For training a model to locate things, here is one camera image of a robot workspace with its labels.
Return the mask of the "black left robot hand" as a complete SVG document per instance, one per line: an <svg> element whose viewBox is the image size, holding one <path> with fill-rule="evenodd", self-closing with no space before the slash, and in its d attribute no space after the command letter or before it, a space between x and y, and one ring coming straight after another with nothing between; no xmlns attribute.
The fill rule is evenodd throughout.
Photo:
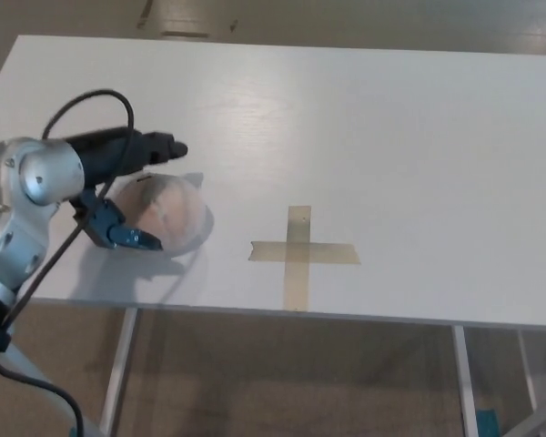
<svg viewBox="0 0 546 437"><path fill-rule="evenodd" d="M112 200L97 197L96 187L102 184L108 188L117 177L182 158L188 152L187 145L168 133L141 133L126 127L92 131L68 137L66 142L78 154L85 175L83 191L70 199L77 225L100 248L161 250L158 238L129 227Z"/></svg>

